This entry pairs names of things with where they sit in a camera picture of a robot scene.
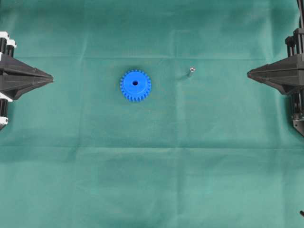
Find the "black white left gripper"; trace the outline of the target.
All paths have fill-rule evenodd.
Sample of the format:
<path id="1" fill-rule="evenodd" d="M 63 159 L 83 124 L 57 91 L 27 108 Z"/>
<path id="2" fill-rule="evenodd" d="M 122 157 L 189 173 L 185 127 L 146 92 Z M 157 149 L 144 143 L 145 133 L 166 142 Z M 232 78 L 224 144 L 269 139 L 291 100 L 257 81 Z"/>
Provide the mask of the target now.
<path id="1" fill-rule="evenodd" d="M 53 77 L 35 67 L 31 67 L 12 56 L 16 41 L 10 39 L 6 31 L 0 32 L 0 69 L 7 74 L 25 76 L 0 77 L 0 129 L 8 124 L 8 104 L 18 100 L 23 94 L 53 82 Z"/>

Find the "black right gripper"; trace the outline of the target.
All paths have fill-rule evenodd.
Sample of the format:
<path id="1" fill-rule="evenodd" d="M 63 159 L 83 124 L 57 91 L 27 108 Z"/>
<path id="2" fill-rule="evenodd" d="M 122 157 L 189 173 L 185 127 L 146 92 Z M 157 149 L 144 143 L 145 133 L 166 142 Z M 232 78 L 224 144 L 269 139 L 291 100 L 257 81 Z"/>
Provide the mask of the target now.
<path id="1" fill-rule="evenodd" d="M 265 78 L 297 76 L 304 71 L 304 56 L 295 56 L 303 53 L 302 34 L 294 31 L 292 36 L 285 39 L 287 58 L 252 69 L 247 77 L 259 83 L 278 90 L 282 95 L 290 95 L 291 117 L 293 127 L 304 135 L 304 86 L 288 85 L 286 83 L 271 82 Z"/>

